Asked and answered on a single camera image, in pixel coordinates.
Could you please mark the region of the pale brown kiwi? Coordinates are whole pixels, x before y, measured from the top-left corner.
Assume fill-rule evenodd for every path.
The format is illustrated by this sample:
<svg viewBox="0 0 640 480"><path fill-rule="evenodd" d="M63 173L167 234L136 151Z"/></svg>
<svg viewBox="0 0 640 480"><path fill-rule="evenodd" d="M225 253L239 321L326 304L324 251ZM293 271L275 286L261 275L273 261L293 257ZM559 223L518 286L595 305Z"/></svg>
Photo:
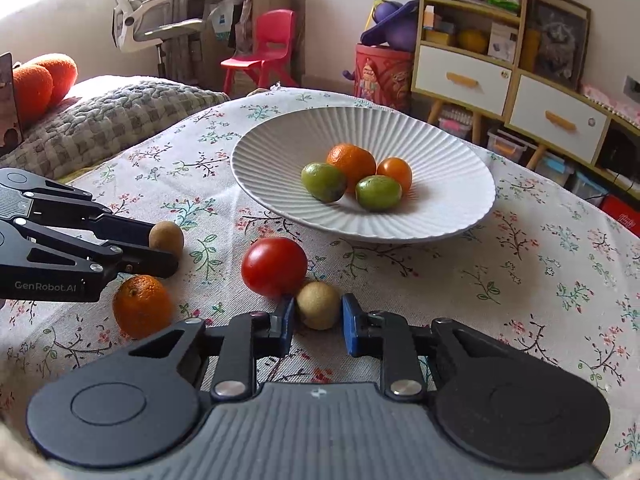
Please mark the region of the pale brown kiwi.
<svg viewBox="0 0 640 480"><path fill-rule="evenodd" d="M297 294L303 324L312 330L329 330L341 315L341 296L330 284L309 282Z"/></svg>

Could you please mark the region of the white ribbed plate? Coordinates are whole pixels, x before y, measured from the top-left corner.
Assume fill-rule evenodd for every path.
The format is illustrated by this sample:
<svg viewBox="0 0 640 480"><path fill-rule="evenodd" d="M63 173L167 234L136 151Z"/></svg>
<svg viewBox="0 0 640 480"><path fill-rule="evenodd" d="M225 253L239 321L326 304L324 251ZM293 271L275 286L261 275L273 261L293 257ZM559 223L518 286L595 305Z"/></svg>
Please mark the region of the white ribbed plate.
<svg viewBox="0 0 640 480"><path fill-rule="evenodd" d="M364 242L453 236L483 220L496 198L489 169L462 141L382 108L271 118L239 140L231 168L270 211Z"/></svg>

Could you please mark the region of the wooden shelf cabinet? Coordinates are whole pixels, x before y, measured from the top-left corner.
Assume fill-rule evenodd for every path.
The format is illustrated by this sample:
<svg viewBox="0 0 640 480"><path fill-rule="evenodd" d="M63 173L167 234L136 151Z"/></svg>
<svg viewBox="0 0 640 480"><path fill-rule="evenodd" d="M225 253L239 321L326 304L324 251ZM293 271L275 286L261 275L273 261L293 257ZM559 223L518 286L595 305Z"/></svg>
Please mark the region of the wooden shelf cabinet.
<svg viewBox="0 0 640 480"><path fill-rule="evenodd" d="M505 120L523 47L527 0L419 0L412 92L432 100L436 125L447 104L471 113L471 140L485 118Z"/></svg>

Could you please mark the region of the red tomato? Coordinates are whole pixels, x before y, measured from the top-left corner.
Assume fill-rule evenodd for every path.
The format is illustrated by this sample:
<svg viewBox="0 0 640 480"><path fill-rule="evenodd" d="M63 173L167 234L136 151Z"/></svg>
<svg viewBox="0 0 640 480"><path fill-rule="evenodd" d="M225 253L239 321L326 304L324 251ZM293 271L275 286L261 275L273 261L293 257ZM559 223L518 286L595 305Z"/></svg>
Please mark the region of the red tomato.
<svg viewBox="0 0 640 480"><path fill-rule="evenodd" d="M250 246L241 263L244 284L269 298L295 295L307 273L307 256L294 240L265 237Z"/></svg>

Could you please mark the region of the orange plush toy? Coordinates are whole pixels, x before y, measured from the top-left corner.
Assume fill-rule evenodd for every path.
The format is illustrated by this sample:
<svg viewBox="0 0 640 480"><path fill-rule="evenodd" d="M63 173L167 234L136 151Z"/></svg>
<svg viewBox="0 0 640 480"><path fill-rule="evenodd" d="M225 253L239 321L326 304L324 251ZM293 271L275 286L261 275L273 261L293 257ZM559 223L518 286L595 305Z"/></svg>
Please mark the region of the orange plush toy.
<svg viewBox="0 0 640 480"><path fill-rule="evenodd" d="M43 54L14 68L14 96L21 126L30 127L60 104L77 76L76 62L62 53Z"/></svg>

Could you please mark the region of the grey woven cushion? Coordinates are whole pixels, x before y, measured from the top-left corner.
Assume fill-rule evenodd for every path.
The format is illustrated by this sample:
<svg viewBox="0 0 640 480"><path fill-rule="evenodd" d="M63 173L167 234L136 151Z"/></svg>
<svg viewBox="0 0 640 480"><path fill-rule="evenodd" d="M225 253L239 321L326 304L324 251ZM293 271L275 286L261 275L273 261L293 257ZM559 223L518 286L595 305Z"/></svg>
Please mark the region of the grey woven cushion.
<svg viewBox="0 0 640 480"><path fill-rule="evenodd" d="M75 84L1 156L3 168L58 180L109 159L201 110L224 92L151 76L99 76Z"/></svg>

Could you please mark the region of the framed cat picture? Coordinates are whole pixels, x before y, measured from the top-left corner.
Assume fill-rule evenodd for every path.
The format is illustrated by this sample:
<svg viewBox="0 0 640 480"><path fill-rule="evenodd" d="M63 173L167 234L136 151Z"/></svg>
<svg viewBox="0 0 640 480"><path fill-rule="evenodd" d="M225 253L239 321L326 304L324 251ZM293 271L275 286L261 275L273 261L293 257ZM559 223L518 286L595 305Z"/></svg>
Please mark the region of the framed cat picture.
<svg viewBox="0 0 640 480"><path fill-rule="evenodd" d="M528 0L528 24L539 36L530 71L577 91L589 40L591 10L574 0Z"/></svg>

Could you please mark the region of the wooden desk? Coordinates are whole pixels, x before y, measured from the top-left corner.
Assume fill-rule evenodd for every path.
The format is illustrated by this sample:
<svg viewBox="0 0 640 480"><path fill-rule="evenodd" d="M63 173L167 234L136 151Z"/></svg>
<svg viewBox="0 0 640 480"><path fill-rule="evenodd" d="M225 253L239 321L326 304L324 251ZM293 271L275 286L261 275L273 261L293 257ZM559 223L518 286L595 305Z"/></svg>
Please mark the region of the wooden desk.
<svg viewBox="0 0 640 480"><path fill-rule="evenodd" d="M201 18L205 24L200 40L201 58L194 63L200 86L220 90L226 73L221 62L235 53L255 52L258 18L280 9L291 10L295 15L288 70L296 82L301 82L305 69L305 6L306 0L188 0L190 18Z"/></svg>

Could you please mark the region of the floral tablecloth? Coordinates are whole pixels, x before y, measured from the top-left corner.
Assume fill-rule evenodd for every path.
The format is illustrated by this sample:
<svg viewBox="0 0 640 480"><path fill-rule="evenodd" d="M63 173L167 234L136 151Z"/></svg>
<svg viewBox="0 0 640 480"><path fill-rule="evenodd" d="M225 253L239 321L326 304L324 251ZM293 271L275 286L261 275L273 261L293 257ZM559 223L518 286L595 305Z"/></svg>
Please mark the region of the floral tablecloth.
<svg viewBox="0 0 640 480"><path fill-rule="evenodd" d="M455 318L597 387L612 412L597 465L617 474L639 460L639 241L554 182L480 151L496 182L491 214L460 236L423 246L350 242L296 226L236 185L229 158L266 119L347 96L272 90L202 110L76 184L116 214L183 228L186 252L166 284L182 318L221 325L269 302L240 275L250 244L284 236L308 274L354 294L367 310L412 324Z"/></svg>

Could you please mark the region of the red decorated bucket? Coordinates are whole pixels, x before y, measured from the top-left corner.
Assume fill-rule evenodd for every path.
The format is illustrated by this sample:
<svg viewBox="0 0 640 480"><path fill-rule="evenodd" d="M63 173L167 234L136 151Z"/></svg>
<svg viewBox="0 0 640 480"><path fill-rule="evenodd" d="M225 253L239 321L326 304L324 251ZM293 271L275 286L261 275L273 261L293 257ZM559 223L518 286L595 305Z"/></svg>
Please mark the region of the red decorated bucket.
<svg viewBox="0 0 640 480"><path fill-rule="evenodd" d="M403 113L411 107L413 54L390 47L356 45L355 68L344 70L358 99L387 106Z"/></svg>

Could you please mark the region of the green fruit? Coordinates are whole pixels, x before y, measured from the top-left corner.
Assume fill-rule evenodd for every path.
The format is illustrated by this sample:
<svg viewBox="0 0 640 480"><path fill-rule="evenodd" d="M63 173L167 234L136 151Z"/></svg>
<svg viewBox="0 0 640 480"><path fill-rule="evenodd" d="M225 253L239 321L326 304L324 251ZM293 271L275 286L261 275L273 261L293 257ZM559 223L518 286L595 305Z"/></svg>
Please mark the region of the green fruit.
<svg viewBox="0 0 640 480"><path fill-rule="evenodd" d="M379 174L360 180L355 192L358 204L368 211L392 209L402 197L401 185L396 180Z"/></svg>
<svg viewBox="0 0 640 480"><path fill-rule="evenodd" d="M327 162L311 162L300 173L307 192L322 203L340 200L347 190L347 178L341 169Z"/></svg>

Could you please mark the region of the right green fruit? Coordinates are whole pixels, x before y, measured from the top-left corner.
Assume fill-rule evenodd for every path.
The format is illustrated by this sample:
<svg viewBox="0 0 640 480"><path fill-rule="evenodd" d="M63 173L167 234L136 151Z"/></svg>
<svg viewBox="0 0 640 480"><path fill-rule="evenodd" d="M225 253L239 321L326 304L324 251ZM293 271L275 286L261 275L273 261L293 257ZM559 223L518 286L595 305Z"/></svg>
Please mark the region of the right green fruit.
<svg viewBox="0 0 640 480"><path fill-rule="evenodd" d="M360 180L355 192L358 204L368 211L392 209L402 197L401 185L396 180L379 174Z"/></svg>

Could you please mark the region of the small orange in plate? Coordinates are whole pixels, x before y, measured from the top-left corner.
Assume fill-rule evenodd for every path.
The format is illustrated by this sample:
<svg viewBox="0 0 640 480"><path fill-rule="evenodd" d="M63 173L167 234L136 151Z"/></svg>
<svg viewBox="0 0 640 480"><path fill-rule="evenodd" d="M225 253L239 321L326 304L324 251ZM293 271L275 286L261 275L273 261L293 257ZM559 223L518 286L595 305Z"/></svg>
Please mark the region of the small orange in plate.
<svg viewBox="0 0 640 480"><path fill-rule="evenodd" d="M384 177L394 179L402 188L402 194L406 195L412 185L412 170L401 158L389 157L378 164L376 173Z"/></svg>

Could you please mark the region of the orange mandarin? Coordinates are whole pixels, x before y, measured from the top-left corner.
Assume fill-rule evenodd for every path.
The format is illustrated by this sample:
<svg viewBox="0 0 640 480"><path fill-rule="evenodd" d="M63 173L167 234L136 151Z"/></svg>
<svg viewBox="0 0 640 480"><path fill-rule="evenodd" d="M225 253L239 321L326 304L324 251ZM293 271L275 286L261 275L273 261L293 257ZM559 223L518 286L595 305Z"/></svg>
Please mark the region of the orange mandarin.
<svg viewBox="0 0 640 480"><path fill-rule="evenodd" d="M143 339L168 327L174 304L164 285L151 275L136 275L120 286L112 301L115 321L132 339Z"/></svg>

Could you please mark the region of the red box under cabinet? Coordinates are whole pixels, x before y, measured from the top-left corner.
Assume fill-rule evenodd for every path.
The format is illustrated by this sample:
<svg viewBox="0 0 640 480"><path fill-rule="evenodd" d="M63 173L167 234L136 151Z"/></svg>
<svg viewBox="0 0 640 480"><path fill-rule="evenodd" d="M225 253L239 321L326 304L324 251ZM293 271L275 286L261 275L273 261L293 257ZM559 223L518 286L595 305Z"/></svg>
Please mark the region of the red box under cabinet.
<svg viewBox="0 0 640 480"><path fill-rule="evenodd" d="M612 195L605 197L601 204L601 210L628 231L634 233L635 236L640 236L640 214L638 210Z"/></svg>

